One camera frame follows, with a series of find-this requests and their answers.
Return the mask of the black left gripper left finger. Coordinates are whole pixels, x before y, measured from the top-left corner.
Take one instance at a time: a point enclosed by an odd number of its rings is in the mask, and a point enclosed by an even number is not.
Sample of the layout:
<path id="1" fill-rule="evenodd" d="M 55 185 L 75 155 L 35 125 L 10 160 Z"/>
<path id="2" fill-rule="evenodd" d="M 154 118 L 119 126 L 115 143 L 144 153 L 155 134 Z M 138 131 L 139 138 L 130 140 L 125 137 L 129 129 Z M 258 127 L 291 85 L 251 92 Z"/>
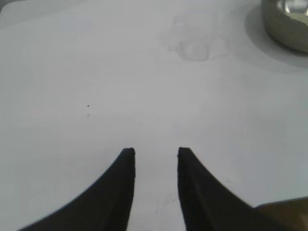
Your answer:
<path id="1" fill-rule="evenodd" d="M 135 150 L 125 148 L 81 195 L 25 231 L 125 231 L 135 187 Z"/>

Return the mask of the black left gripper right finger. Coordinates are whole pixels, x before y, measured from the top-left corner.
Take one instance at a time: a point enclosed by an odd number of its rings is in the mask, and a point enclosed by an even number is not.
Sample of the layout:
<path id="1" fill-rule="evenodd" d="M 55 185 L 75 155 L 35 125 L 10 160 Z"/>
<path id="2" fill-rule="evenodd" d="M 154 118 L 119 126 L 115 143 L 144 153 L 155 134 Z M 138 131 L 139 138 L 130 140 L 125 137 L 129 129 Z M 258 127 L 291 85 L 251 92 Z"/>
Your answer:
<path id="1" fill-rule="evenodd" d="M 190 148 L 178 151 L 178 194 L 188 231 L 285 231 L 224 187 Z"/>

